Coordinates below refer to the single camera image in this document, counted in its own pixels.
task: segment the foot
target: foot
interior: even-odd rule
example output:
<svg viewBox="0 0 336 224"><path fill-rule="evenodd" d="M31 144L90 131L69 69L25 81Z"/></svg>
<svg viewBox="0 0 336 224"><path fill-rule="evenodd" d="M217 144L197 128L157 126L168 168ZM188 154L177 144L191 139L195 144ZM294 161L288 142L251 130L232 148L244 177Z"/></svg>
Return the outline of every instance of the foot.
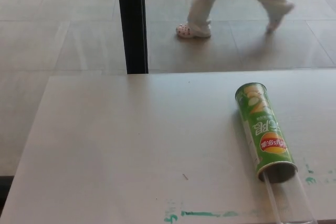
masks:
<svg viewBox="0 0 336 224"><path fill-rule="evenodd" d="M211 34L199 34L194 32L188 23L181 24L176 28L176 34L184 39L193 39L193 38L208 38Z"/></svg>
<svg viewBox="0 0 336 224"><path fill-rule="evenodd" d="M295 5L293 3L286 3L281 7L277 14L269 15L269 23L266 28L266 33L271 34L276 29L278 29L285 15L289 14L294 9L294 7Z"/></svg>

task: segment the lay's chips can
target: lay's chips can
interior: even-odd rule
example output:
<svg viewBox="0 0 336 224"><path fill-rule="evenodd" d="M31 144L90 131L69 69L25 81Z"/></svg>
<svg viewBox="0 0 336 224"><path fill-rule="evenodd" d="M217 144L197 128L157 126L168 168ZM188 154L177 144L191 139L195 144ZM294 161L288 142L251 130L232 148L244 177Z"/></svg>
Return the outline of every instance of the lay's chips can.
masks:
<svg viewBox="0 0 336 224"><path fill-rule="evenodd" d="M297 167L270 105L267 91L260 83L248 83L236 92L248 145L257 177L266 172L271 183L282 183L293 177Z"/></svg>

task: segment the can lid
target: can lid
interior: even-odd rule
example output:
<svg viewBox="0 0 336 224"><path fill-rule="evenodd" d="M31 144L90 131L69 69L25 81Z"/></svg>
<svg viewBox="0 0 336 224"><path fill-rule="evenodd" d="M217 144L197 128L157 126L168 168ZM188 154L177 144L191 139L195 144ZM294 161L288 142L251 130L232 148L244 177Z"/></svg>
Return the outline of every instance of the can lid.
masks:
<svg viewBox="0 0 336 224"><path fill-rule="evenodd" d="M253 84L261 85L261 86L263 86L263 87L265 88L265 90L267 90L266 87L265 87L265 85L263 85L263 84L261 84L261 83L259 83L259 82L249 82L249 83L246 83L246 84L244 84L244 85L241 85L241 86L239 87L239 89L237 89L236 94L235 94L235 98L237 99L237 95L238 95L238 93L240 92L241 89L244 89L245 87L250 86L250 85L253 85Z"/></svg>

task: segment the lay's logo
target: lay's logo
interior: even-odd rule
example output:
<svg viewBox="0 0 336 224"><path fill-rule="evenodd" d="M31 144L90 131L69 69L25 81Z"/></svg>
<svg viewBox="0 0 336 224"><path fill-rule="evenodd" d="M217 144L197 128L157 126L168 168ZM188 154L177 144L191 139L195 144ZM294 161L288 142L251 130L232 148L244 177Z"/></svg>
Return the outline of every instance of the lay's logo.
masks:
<svg viewBox="0 0 336 224"><path fill-rule="evenodd" d="M264 134L260 141L263 152L281 154L287 150L286 142L280 135L274 132Z"/></svg>

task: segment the gray floor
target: gray floor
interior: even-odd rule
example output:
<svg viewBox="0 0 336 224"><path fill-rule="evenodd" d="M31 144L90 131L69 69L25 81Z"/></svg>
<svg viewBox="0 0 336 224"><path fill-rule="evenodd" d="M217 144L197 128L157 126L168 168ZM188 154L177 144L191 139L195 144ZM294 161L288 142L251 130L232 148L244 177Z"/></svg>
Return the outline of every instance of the gray floor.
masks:
<svg viewBox="0 0 336 224"><path fill-rule="evenodd" d="M218 0L212 38L178 40L190 1L146 0L152 73L334 67L336 0L291 0L270 38L255 0ZM125 74L118 0L0 0L0 175L15 174L48 78L77 74Z"/></svg>

